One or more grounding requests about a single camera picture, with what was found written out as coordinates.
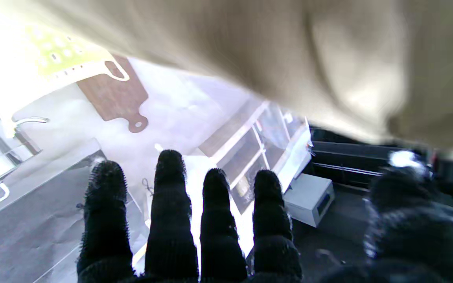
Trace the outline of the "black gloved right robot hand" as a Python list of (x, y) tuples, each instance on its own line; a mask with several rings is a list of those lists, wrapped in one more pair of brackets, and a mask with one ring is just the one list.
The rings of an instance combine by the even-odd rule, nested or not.
[[(83, 206), (85, 230), (77, 261), (79, 283), (301, 283), (300, 254), (293, 243), (277, 175), (254, 181), (253, 272), (238, 242), (229, 184), (219, 168), (203, 182), (201, 256), (191, 233), (186, 168), (175, 150), (160, 153), (154, 180), (144, 273), (135, 274), (126, 220), (127, 187), (114, 161), (90, 174)], [(320, 283), (453, 283), (453, 216), (434, 203), (426, 167), (392, 164), (370, 185), (367, 260), (341, 265)]]

